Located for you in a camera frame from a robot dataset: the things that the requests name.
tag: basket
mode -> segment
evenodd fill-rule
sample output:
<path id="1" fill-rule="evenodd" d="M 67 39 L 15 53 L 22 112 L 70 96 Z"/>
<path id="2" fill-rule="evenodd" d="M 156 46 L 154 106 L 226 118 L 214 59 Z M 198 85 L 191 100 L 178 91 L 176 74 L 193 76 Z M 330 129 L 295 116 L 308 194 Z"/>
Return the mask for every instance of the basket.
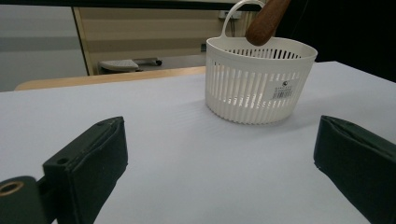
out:
<path id="1" fill-rule="evenodd" d="M 225 28 L 243 0 L 230 10 L 221 36 L 206 40 L 205 101 L 218 116 L 244 124 L 287 118 L 300 97 L 318 52 L 298 41 L 272 37 L 256 47 L 244 37 L 228 37 Z"/>

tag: white table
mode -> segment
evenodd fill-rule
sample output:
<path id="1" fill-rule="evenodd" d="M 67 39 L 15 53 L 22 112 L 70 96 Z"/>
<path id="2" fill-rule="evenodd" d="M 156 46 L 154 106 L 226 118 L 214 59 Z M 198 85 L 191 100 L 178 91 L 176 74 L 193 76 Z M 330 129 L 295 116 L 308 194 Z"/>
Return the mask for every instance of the white table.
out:
<path id="1" fill-rule="evenodd" d="M 95 223 L 368 223 L 314 165 L 321 115 L 396 142 L 396 85 L 315 63 L 292 115 L 220 119 L 205 76 L 0 93 L 0 180 L 41 165 L 95 122 L 124 116 L 129 165 Z"/>

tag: barcode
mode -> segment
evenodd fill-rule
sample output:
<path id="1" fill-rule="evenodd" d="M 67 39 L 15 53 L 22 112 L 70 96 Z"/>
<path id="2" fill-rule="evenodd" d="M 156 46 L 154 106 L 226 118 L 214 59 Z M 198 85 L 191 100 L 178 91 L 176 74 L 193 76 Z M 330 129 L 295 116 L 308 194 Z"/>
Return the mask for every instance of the barcode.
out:
<path id="1" fill-rule="evenodd" d="M 273 95 L 273 100 L 288 98 L 289 96 L 291 96 L 291 93 L 292 93 L 291 89 L 275 91 Z"/>

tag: white handle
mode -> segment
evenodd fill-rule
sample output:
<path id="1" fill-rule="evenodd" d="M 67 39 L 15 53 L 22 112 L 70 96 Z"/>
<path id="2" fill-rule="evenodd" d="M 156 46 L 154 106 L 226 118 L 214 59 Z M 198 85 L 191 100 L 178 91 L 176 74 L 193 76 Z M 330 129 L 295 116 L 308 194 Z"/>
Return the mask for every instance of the white handle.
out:
<path id="1" fill-rule="evenodd" d="M 236 3 L 228 12 L 227 17 L 225 18 L 224 24 L 223 24 L 223 29 L 221 31 L 221 37 L 226 36 L 225 34 L 225 28 L 227 27 L 228 21 L 230 20 L 231 16 L 235 13 L 238 8 L 240 8 L 244 4 L 256 4 L 261 7 L 264 7 L 264 3 L 259 1 L 259 0 L 242 0 L 238 3 Z"/>

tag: wooden pestle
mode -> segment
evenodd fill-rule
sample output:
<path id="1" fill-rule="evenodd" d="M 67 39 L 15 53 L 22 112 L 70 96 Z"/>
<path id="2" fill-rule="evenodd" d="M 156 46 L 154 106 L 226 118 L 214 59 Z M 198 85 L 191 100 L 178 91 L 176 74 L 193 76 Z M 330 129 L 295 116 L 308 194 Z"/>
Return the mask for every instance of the wooden pestle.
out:
<path id="1" fill-rule="evenodd" d="M 267 43 L 275 33 L 289 3 L 290 0 L 269 0 L 247 28 L 247 41 L 255 46 Z"/>

